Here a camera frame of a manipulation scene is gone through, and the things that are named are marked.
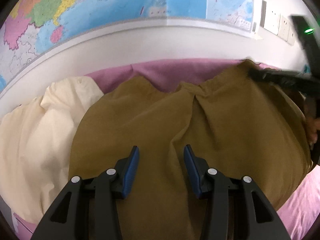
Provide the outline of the person's right hand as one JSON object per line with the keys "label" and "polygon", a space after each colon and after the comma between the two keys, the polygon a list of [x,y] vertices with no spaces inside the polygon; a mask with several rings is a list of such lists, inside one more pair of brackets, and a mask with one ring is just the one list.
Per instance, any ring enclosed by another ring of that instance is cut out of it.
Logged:
{"label": "person's right hand", "polygon": [[311,107],[311,101],[306,99],[304,101],[305,132],[308,144],[312,147],[318,140],[317,132],[319,131],[319,118],[315,119],[311,115]]}

